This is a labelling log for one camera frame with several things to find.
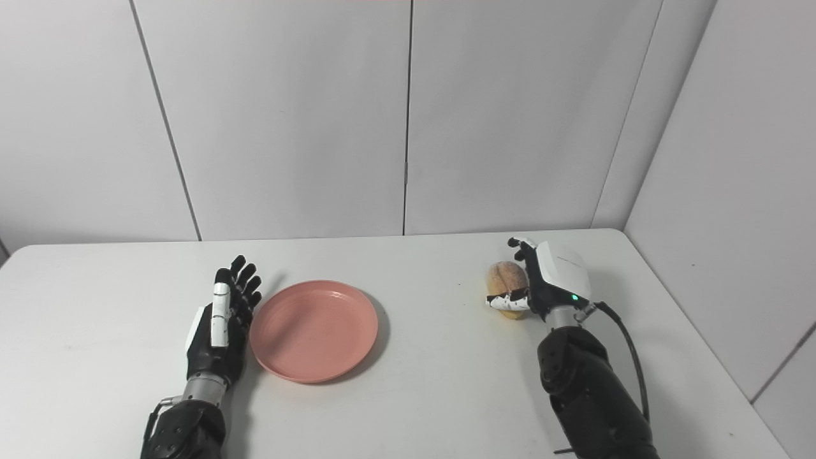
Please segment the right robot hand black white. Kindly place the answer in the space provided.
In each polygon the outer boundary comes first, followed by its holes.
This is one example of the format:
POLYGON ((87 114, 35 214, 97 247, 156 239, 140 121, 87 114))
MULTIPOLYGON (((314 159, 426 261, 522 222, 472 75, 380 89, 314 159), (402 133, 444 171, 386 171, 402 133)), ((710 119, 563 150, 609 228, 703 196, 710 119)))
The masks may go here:
POLYGON ((551 328, 581 326, 594 310, 588 269, 571 248, 512 237, 514 261, 492 265, 486 305, 510 319, 539 316, 551 328))

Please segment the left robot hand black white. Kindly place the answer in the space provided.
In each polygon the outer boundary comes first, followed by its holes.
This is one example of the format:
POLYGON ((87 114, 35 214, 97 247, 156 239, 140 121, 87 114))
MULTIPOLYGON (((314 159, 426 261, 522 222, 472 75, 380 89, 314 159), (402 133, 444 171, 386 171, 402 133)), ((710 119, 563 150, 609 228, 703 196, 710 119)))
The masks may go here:
POLYGON ((262 299, 257 268, 243 255, 219 268, 212 302, 198 313, 187 344, 186 377, 214 375, 227 387, 240 380, 245 365, 249 328, 262 299))

